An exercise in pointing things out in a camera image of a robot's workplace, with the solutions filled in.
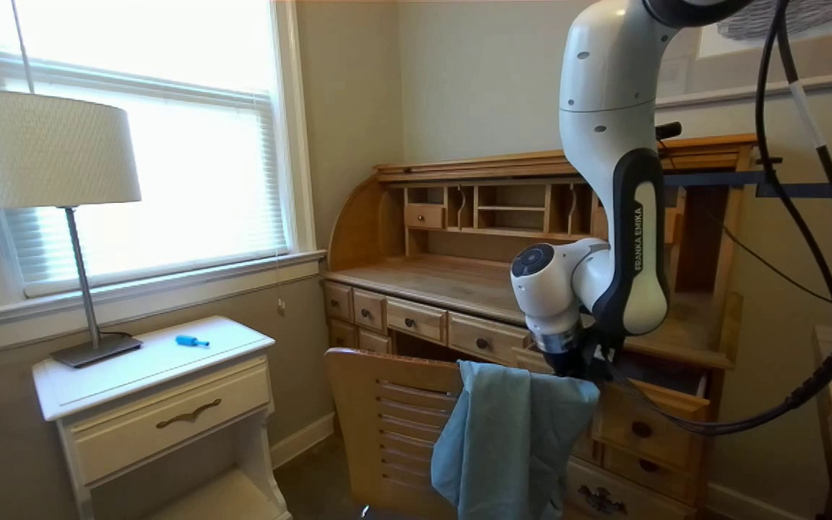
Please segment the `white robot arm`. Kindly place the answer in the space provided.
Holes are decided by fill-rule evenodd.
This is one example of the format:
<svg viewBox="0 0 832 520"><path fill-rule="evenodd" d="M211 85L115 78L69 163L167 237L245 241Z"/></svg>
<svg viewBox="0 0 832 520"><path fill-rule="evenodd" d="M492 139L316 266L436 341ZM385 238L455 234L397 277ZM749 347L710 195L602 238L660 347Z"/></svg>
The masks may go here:
<svg viewBox="0 0 832 520"><path fill-rule="evenodd" d="M680 29L752 0L595 0L567 32L559 127L567 160L608 214L608 237L531 244L510 277L525 327L559 376L608 379L628 335L670 311L655 85Z"/></svg>

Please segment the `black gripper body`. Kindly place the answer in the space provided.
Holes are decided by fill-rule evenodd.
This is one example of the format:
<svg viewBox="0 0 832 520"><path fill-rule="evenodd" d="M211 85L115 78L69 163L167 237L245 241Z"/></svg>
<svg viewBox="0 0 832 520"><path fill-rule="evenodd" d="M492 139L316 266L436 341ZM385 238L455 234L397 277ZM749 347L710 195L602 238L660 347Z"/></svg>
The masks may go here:
<svg viewBox="0 0 832 520"><path fill-rule="evenodd" d="M609 381L622 347L622 335L609 335L595 327L547 335L540 341L540 351L554 376L573 376L586 381Z"/></svg>

